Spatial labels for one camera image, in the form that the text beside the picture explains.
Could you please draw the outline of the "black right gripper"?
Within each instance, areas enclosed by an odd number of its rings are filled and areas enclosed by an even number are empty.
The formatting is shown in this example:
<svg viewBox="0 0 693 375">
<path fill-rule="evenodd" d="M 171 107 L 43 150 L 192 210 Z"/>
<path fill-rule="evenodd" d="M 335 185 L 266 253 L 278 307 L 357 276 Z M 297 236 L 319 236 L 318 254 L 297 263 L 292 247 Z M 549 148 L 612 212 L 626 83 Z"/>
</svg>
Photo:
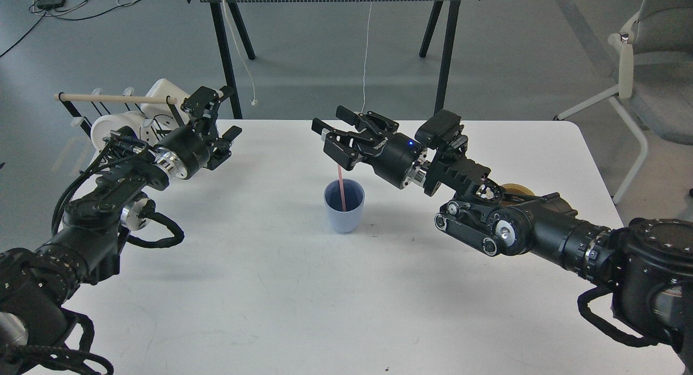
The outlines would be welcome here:
<svg viewBox="0 0 693 375">
<path fill-rule="evenodd" d="M 337 106 L 336 117 L 357 129 L 342 131 L 318 118 L 312 120 L 311 129 L 324 135 L 323 151 L 345 170 L 354 169 L 359 162 L 371 165 L 378 177 L 394 187 L 408 185 L 414 164 L 422 160 L 428 148 L 402 133 L 396 133 L 396 121 L 373 111 L 354 112 Z"/>
</svg>

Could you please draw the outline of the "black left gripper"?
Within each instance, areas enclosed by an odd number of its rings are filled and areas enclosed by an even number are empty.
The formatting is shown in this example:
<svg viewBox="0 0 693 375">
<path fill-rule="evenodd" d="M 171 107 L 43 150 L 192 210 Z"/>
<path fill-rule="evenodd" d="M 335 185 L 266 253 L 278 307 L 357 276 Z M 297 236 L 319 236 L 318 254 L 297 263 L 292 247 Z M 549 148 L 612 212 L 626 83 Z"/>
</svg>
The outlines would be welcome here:
<svg viewBox="0 0 693 375">
<path fill-rule="evenodd" d="M 181 109 L 189 124 L 174 129 L 155 145 L 155 165 L 168 177 L 188 180 L 201 168 L 215 170 L 232 156 L 233 141 L 243 129 L 232 126 L 219 138 L 218 109 L 235 91 L 231 87 L 201 86 L 183 99 Z"/>
</svg>

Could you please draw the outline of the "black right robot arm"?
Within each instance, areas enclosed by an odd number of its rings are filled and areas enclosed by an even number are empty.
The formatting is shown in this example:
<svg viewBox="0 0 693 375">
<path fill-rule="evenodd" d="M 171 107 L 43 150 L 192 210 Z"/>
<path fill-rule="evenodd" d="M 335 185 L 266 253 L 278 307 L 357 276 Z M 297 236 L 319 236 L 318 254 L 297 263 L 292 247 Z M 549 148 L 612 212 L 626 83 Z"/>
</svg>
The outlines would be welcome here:
<svg viewBox="0 0 693 375">
<path fill-rule="evenodd" d="M 692 226 L 679 219 L 631 220 L 611 229 L 577 218 L 559 193 L 513 192 L 466 156 L 461 118 L 440 110 L 416 131 L 375 112 L 336 109 L 354 131 L 313 119 L 323 151 L 352 170 L 363 162 L 394 187 L 411 183 L 454 196 L 435 215 L 441 232 L 487 256 L 532 253 L 593 284 L 577 299 L 580 315 L 626 346 L 669 345 L 691 372 Z"/>
</svg>

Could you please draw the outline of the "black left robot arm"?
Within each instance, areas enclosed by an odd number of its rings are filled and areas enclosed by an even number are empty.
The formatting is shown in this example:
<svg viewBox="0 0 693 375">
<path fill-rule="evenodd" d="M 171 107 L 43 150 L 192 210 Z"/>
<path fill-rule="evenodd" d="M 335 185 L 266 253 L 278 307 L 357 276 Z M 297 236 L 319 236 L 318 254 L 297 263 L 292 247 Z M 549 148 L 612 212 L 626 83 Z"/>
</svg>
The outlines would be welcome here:
<svg viewBox="0 0 693 375">
<path fill-rule="evenodd" d="M 146 249 L 183 242 L 184 232 L 156 211 L 144 188 L 164 190 L 172 179 L 189 179 L 201 168 L 215 170 L 231 153 L 241 128 L 218 133 L 219 106 L 236 90 L 200 87 L 180 106 L 176 99 L 117 96 L 124 103 L 165 104 L 175 123 L 158 141 L 148 141 L 149 120 L 117 121 L 102 133 L 104 146 L 62 193 L 51 222 L 52 237 L 35 251 L 2 253 L 2 373 L 42 366 L 95 374 L 89 362 L 114 372 L 91 352 L 94 324 L 64 308 L 82 284 L 117 275 L 125 244 Z"/>
</svg>

